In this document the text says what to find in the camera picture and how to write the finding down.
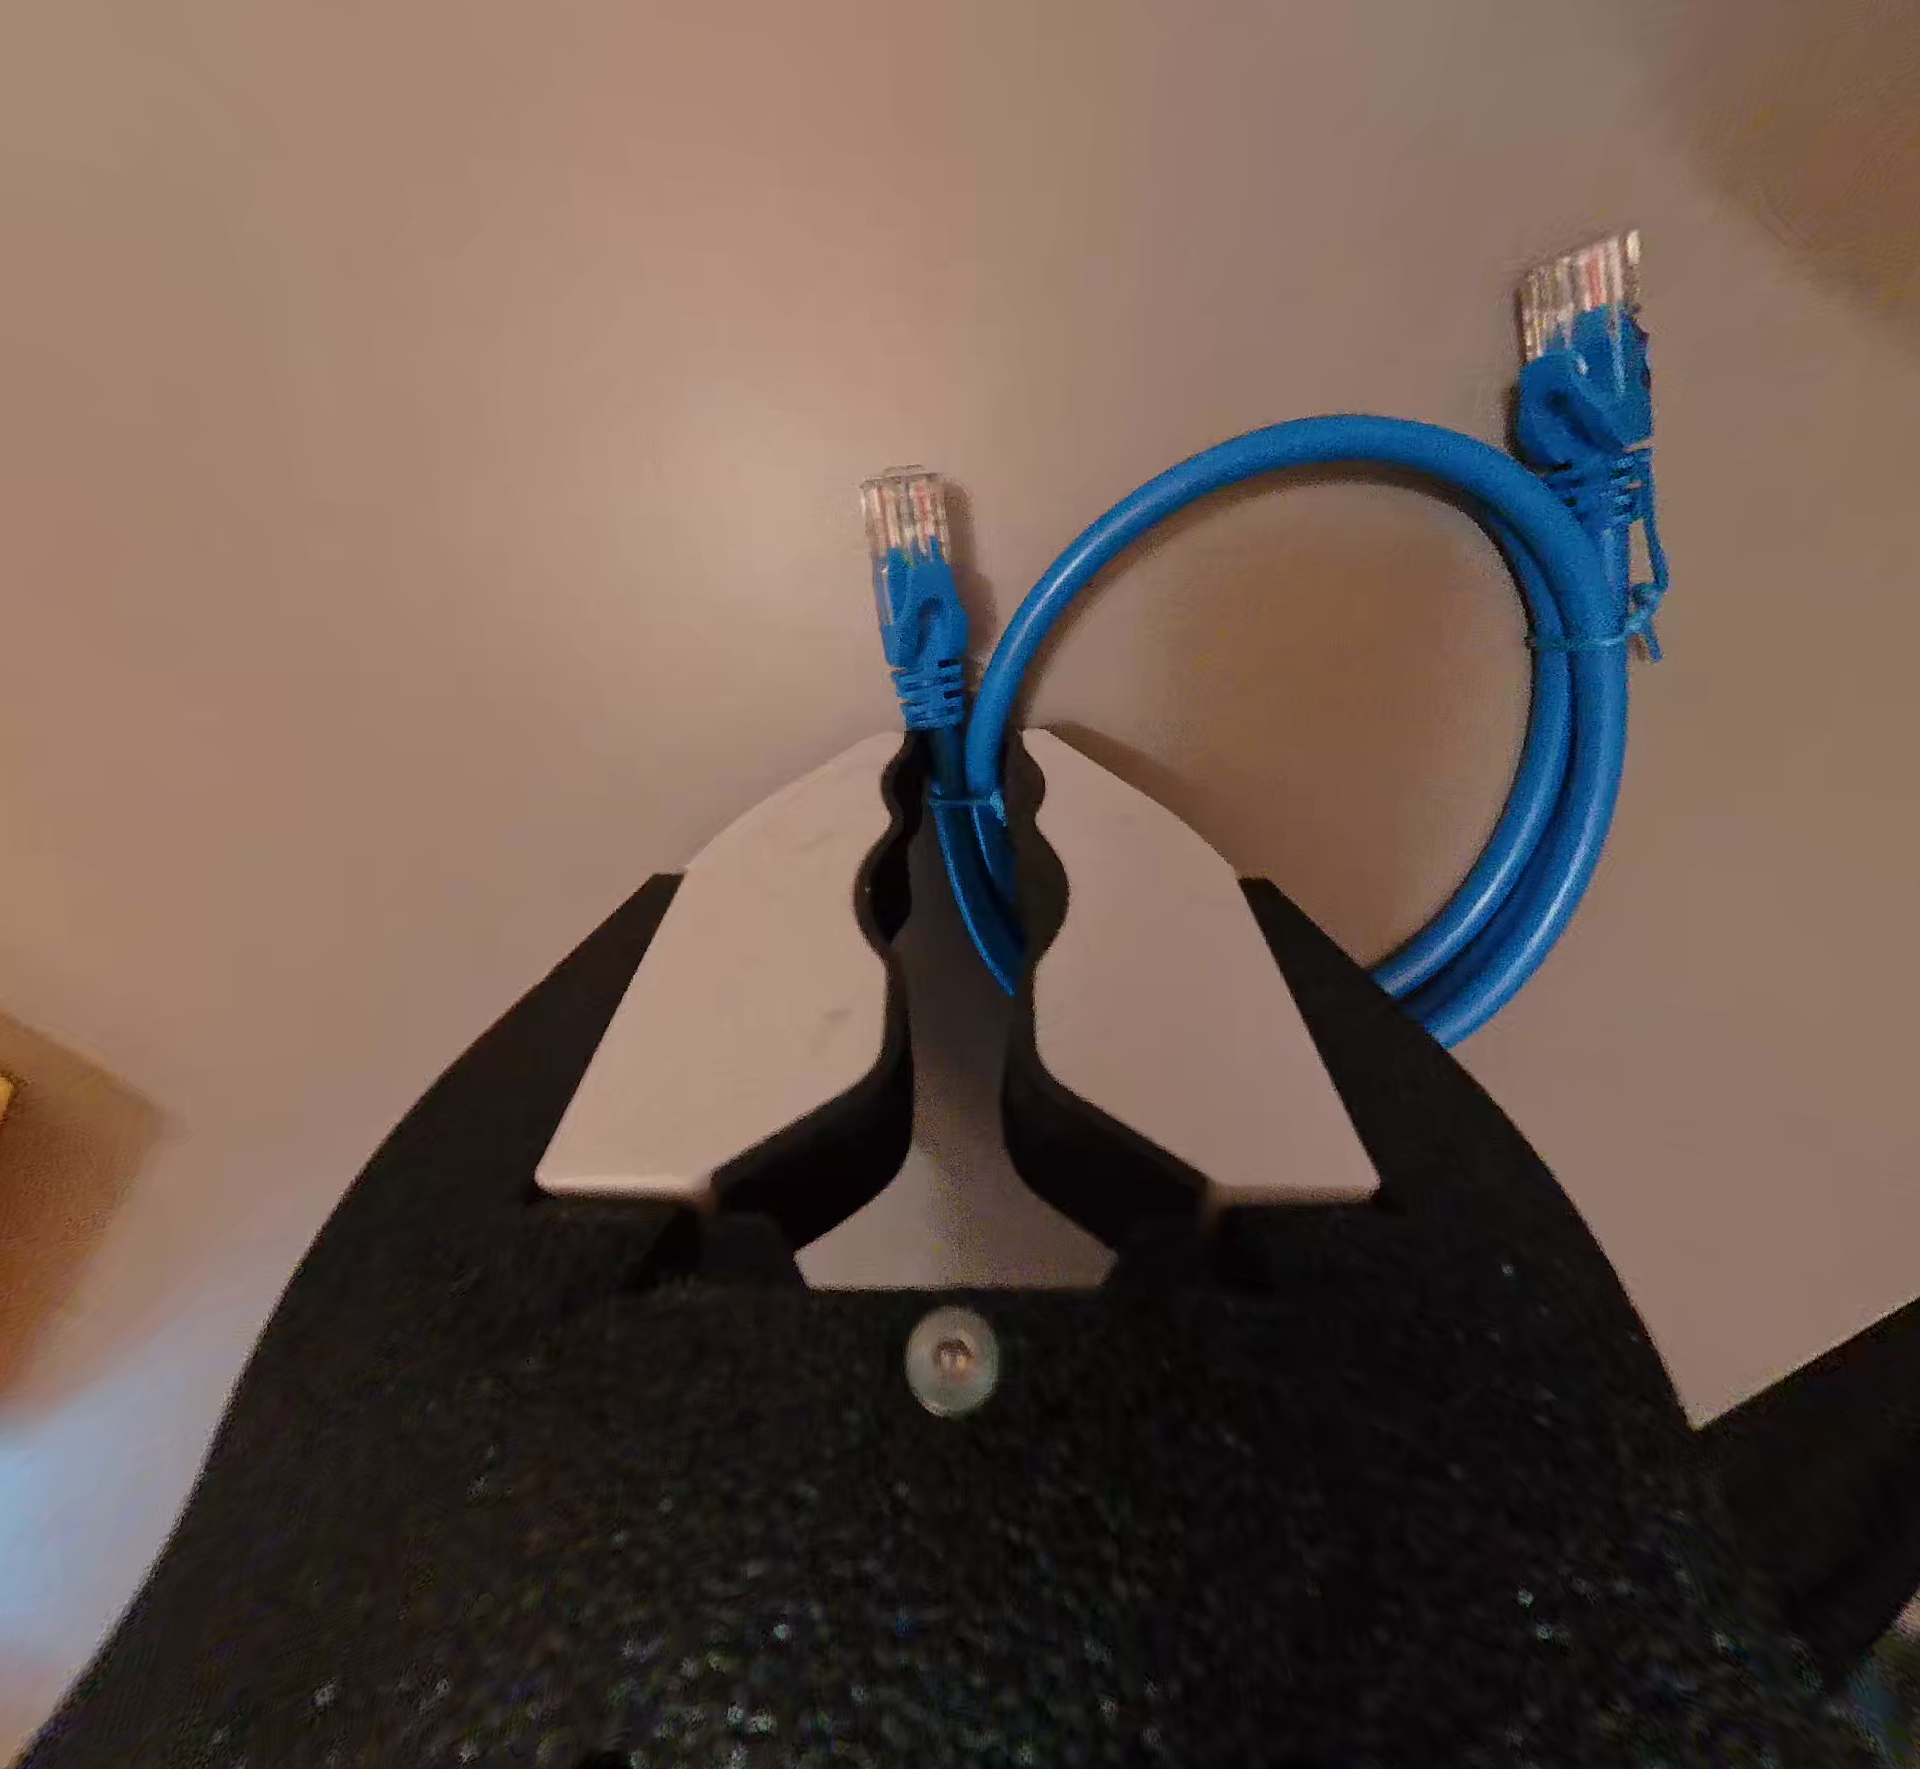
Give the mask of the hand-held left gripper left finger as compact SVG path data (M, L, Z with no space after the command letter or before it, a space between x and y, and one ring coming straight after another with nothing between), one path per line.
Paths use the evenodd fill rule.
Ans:
M906 1164L893 956L919 748L857 742L718 832L661 922L534 1178L556 1199L861 1210Z

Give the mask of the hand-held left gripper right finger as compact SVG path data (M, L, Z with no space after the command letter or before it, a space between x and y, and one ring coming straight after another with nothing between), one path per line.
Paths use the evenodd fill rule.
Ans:
M1332 1207L1381 1171L1236 869L1050 730L1008 758L1027 944L1002 1130L1050 1207Z

